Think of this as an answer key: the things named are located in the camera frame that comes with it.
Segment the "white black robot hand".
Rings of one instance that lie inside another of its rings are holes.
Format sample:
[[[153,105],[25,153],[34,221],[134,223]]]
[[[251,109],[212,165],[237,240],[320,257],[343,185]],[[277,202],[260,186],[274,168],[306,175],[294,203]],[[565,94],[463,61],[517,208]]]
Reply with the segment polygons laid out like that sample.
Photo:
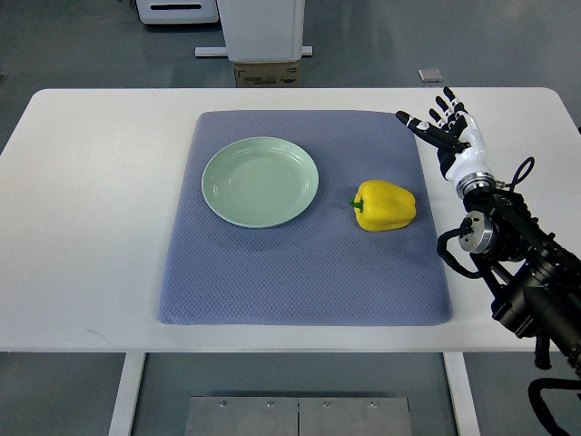
[[[404,111],[396,112],[417,138],[437,148],[439,168],[453,183],[459,198],[483,187],[495,187],[496,180],[486,163],[486,146],[478,123],[449,87],[436,97],[429,110],[432,121],[422,121]]]

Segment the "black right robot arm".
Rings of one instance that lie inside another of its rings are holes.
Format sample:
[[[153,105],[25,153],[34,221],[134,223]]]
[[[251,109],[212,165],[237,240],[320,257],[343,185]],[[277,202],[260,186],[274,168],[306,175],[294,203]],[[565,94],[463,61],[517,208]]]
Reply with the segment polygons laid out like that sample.
[[[533,338],[535,365],[551,367],[555,345],[580,370],[580,261],[545,233],[515,188],[530,173],[527,158],[503,184],[483,170],[454,179],[467,212],[441,234],[437,252],[453,271],[483,280],[493,295],[494,320],[518,338]]]

